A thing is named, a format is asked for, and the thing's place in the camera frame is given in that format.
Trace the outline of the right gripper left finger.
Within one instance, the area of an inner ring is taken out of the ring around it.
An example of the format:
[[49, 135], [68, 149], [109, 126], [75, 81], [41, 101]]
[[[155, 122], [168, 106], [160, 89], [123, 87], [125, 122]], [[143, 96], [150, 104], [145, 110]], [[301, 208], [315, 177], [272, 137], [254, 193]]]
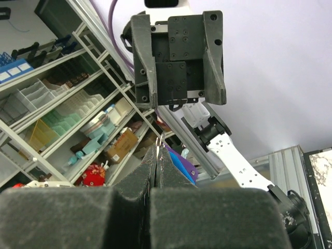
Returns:
[[111, 187], [11, 188], [1, 193], [1, 248], [149, 248], [156, 149]]

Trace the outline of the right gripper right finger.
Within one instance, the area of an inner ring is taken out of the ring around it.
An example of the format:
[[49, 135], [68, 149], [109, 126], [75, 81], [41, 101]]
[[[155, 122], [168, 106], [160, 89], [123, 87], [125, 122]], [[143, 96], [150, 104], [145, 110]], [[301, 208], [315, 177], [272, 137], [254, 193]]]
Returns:
[[291, 248], [273, 198], [255, 189], [150, 189], [151, 248]]

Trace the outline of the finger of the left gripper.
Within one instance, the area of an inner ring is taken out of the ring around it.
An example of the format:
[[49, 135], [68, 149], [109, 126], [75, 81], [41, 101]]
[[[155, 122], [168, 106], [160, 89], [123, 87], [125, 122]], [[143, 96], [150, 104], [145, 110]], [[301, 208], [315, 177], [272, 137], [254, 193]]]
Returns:
[[155, 109], [158, 104], [156, 62], [152, 53], [149, 15], [131, 17], [132, 47], [137, 106]]
[[215, 105], [227, 103], [223, 72], [223, 13], [203, 12], [204, 25], [204, 91], [205, 101]]

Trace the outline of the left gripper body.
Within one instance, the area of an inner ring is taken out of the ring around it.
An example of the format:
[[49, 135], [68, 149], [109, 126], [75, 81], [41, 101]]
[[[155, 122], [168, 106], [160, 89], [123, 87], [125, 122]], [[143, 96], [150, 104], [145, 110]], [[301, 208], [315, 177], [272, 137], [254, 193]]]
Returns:
[[203, 13], [171, 16], [150, 26], [156, 62], [157, 107], [179, 109], [205, 98]]

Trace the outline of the purple key tag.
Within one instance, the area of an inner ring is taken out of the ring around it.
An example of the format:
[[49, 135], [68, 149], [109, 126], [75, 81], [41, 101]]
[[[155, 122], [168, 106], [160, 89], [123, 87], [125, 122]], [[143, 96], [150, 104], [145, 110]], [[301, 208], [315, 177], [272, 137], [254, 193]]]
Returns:
[[[166, 149], [167, 149], [168, 151], [172, 151], [172, 152], [174, 152], [174, 153], [177, 153], [177, 152], [174, 151], [170, 146], [165, 145], [165, 147], [166, 147]], [[186, 167], [187, 171], [191, 174], [193, 180], [194, 180], [195, 183], [196, 183], [197, 178], [198, 178], [199, 171], [196, 169], [196, 167], [195, 167], [191, 162], [189, 162], [187, 159], [185, 159], [185, 160], [186, 160], [186, 161], [185, 161], [185, 167]]]

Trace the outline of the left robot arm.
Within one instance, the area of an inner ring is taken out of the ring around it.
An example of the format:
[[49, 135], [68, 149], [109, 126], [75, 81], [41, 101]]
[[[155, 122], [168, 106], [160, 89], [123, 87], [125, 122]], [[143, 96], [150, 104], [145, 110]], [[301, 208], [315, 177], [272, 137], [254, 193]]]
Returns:
[[182, 110], [185, 126], [203, 150], [211, 152], [242, 188], [267, 191], [276, 200], [293, 248], [311, 243], [309, 211], [293, 190], [283, 192], [236, 149], [231, 131], [208, 104], [225, 105], [223, 13], [192, 13], [188, 1], [145, 1], [129, 29], [135, 93], [141, 108]]

